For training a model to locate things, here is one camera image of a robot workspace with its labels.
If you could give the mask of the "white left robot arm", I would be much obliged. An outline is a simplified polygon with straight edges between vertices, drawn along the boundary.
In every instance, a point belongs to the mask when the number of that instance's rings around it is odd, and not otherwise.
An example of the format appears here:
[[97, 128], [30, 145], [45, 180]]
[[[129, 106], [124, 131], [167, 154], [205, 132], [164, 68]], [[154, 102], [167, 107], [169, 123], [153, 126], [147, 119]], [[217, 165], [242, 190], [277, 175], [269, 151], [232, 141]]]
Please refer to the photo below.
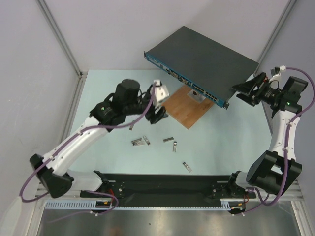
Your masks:
[[69, 167], [94, 142], [114, 129], [129, 128], [141, 118], [150, 124], [166, 116], [162, 102], [169, 96], [166, 85], [160, 80], [142, 92], [136, 80], [124, 79], [102, 102], [90, 111], [88, 117], [68, 138], [43, 156], [34, 154], [30, 163], [35, 176], [52, 198], [59, 198], [69, 190], [92, 191], [102, 197], [108, 184], [101, 172], [70, 171]]

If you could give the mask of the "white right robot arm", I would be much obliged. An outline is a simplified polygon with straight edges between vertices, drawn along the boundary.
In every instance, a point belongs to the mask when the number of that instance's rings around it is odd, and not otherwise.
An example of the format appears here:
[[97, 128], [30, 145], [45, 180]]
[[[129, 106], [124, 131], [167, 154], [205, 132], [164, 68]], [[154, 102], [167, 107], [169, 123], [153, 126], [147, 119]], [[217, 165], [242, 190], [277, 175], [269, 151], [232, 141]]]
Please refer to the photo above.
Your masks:
[[237, 97], [255, 106], [261, 101], [272, 110], [272, 138], [268, 148], [247, 172], [232, 173], [226, 190], [229, 196], [237, 198], [247, 188], [254, 187], [275, 195], [278, 200], [302, 172], [302, 165], [296, 161], [294, 140], [297, 125], [304, 109], [299, 105], [301, 93], [308, 82], [290, 76], [282, 89], [273, 88], [271, 83], [280, 76], [280, 69], [274, 70], [268, 79], [265, 73], [244, 83], [233, 86]]

